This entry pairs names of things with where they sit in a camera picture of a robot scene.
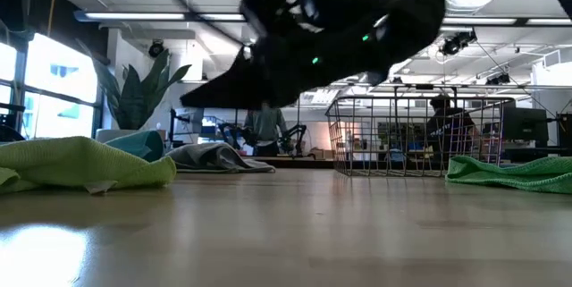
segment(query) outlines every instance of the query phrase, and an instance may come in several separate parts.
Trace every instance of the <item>potted plant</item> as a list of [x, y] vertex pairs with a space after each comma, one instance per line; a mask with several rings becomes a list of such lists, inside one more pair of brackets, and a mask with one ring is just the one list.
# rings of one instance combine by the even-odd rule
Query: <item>potted plant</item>
[[[81, 46], [91, 56], [86, 46], [83, 44]], [[100, 141], [108, 141], [138, 131], [161, 103], [165, 91], [173, 83], [181, 80], [190, 67], [190, 65], [182, 66], [169, 79], [171, 55], [168, 50], [164, 50], [155, 59], [151, 71], [143, 80], [140, 79], [133, 66], [123, 67], [122, 76], [125, 83], [120, 90], [117, 79], [109, 69], [98, 60], [93, 59], [93, 56], [91, 58], [99, 87], [107, 99], [107, 106], [112, 117], [117, 121], [120, 128], [119, 130], [98, 130], [96, 139]]]

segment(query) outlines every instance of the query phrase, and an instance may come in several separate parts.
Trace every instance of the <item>wooden floor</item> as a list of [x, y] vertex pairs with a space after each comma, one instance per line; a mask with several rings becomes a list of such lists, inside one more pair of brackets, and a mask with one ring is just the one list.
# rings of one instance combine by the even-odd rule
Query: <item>wooden floor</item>
[[0, 286], [570, 286], [572, 199], [334, 171], [0, 197]]

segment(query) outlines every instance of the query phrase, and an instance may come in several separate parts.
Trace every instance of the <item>green cloth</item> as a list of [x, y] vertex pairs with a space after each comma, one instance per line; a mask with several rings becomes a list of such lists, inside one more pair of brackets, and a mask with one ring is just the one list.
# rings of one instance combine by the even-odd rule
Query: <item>green cloth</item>
[[572, 158], [545, 157], [524, 165], [498, 167], [456, 156], [449, 162], [446, 181], [572, 194]]
[[164, 143], [158, 131], [138, 131], [131, 135], [112, 139], [105, 144], [123, 152], [155, 162], [163, 157]]
[[170, 157], [149, 163], [84, 137], [38, 139], [0, 146], [0, 194], [42, 186], [90, 193], [164, 186], [174, 179]]

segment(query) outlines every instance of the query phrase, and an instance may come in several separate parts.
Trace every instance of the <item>wire basket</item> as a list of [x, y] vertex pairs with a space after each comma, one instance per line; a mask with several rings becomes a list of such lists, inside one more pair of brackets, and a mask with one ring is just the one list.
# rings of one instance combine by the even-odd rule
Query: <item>wire basket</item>
[[334, 168], [348, 176], [444, 176], [449, 159], [498, 164], [502, 119], [513, 98], [339, 97], [328, 108]]

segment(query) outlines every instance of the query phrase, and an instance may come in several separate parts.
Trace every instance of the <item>person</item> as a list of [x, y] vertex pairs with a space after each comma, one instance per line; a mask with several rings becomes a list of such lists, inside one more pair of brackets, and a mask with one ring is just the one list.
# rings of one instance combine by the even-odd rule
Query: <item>person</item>
[[278, 147], [279, 133], [276, 127], [280, 128], [282, 135], [288, 130], [280, 108], [271, 108], [268, 104], [263, 103], [261, 110], [247, 112], [244, 126], [250, 128], [257, 135], [254, 156], [278, 156], [280, 153]]
[[470, 151], [472, 138], [478, 136], [478, 132], [469, 113], [463, 108], [451, 107], [447, 95], [434, 97], [429, 104], [434, 114], [425, 126], [425, 144], [433, 148], [435, 159], [447, 163], [451, 153]]

